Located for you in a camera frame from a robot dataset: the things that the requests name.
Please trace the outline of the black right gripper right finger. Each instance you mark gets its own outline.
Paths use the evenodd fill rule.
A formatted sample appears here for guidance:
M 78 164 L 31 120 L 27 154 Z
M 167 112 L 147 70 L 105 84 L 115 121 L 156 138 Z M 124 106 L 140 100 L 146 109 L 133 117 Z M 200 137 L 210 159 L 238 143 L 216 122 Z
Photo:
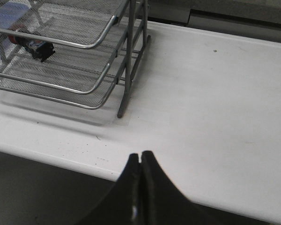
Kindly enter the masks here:
M 189 201 L 165 174 L 153 152 L 141 156 L 146 225 L 214 225 L 215 219 Z

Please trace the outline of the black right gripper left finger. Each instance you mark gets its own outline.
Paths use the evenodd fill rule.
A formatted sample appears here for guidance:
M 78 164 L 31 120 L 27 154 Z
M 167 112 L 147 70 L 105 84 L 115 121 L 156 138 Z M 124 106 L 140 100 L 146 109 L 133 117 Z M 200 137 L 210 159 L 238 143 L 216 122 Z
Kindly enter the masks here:
M 110 191 L 81 220 L 82 225 L 136 225 L 139 214 L 139 156 L 129 155 L 128 161 Z

